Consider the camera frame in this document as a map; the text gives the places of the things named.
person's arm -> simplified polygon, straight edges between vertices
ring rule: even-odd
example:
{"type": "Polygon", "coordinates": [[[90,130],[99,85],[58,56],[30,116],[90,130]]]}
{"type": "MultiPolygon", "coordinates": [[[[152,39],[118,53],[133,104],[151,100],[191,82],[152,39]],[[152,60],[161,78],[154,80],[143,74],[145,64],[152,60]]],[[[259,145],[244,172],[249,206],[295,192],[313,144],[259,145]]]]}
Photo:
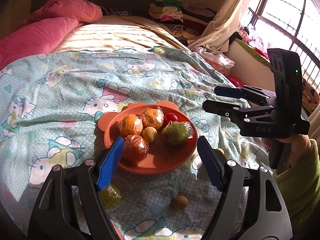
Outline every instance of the person's arm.
{"type": "Polygon", "coordinates": [[[315,140],[293,135],[280,140],[291,143],[284,172],[275,171],[274,179],[289,212],[293,232],[299,231],[320,200],[320,163],[315,140]]]}

metal screw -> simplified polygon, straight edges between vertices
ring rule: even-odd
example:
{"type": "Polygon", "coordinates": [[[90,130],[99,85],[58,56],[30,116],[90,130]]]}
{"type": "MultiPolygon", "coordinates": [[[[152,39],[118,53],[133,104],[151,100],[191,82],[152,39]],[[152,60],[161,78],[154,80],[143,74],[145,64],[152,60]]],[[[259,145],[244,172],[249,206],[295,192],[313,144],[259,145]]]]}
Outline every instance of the metal screw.
{"type": "Polygon", "coordinates": [[[229,166],[236,166],[236,162],[235,162],[234,160],[228,160],[228,161],[227,161],[227,164],[228,164],[229,166]]]}
{"type": "Polygon", "coordinates": [[[85,161],[85,165],[87,165],[87,166],[91,166],[92,164],[94,164],[94,160],[93,159],[87,159],[85,161]]]}
{"type": "Polygon", "coordinates": [[[262,172],[267,172],[267,171],[268,171],[268,169],[267,169],[265,166],[261,166],[261,167],[260,167],[260,170],[261,170],[262,172]]]}
{"type": "Polygon", "coordinates": [[[57,164],[57,165],[54,165],[52,167],[52,169],[53,169],[53,171],[59,171],[61,169],[61,166],[59,164],[57,164]]]}

orange plate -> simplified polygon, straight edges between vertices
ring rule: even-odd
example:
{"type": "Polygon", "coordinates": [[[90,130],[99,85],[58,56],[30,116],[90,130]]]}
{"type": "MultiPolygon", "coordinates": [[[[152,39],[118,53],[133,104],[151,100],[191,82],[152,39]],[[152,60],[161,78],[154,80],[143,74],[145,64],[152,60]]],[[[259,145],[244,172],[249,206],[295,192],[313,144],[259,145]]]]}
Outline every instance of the orange plate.
{"type": "Polygon", "coordinates": [[[117,121],[121,120],[128,114],[141,115],[145,108],[157,108],[160,106],[164,115],[167,113],[174,113],[180,122],[188,121],[194,131],[193,138],[189,139],[187,143],[182,146],[170,146],[161,134],[162,128],[158,130],[157,139],[150,144],[150,149],[147,158],[138,165],[132,164],[126,160],[120,160],[119,167],[140,175],[156,175],[169,172],[181,166],[186,160],[190,158],[196,149],[198,135],[196,128],[190,119],[183,113],[178,111],[178,107],[169,101],[159,101],[155,105],[147,105],[145,103],[129,103],[128,108],[120,113],[109,112],[105,113],[98,120],[98,127],[104,131],[104,145],[109,148],[116,137],[119,135],[119,128],[117,121]]]}

green fleece sleeve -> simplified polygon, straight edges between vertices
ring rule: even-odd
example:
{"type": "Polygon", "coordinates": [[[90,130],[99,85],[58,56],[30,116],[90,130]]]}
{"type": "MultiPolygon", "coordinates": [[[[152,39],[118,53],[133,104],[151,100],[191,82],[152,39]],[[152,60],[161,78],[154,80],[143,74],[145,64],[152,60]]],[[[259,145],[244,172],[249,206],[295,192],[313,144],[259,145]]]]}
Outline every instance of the green fleece sleeve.
{"type": "Polygon", "coordinates": [[[318,147],[311,139],[311,150],[296,166],[274,179],[287,206],[292,230],[299,231],[320,200],[320,164],[318,147]]]}

curtain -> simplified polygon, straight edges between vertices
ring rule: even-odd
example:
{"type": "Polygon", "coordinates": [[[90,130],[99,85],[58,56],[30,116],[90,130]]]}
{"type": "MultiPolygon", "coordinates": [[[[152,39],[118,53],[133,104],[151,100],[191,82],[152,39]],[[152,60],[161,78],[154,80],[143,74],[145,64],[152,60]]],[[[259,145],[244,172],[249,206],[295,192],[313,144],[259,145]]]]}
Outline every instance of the curtain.
{"type": "Polygon", "coordinates": [[[320,146],[320,107],[318,106],[313,113],[309,116],[310,129],[309,137],[317,141],[318,147],[320,146]]]}
{"type": "Polygon", "coordinates": [[[210,45],[215,50],[228,51],[229,37],[239,28],[241,3],[242,0],[224,0],[200,38],[188,40],[189,49],[195,46],[210,45]]]}

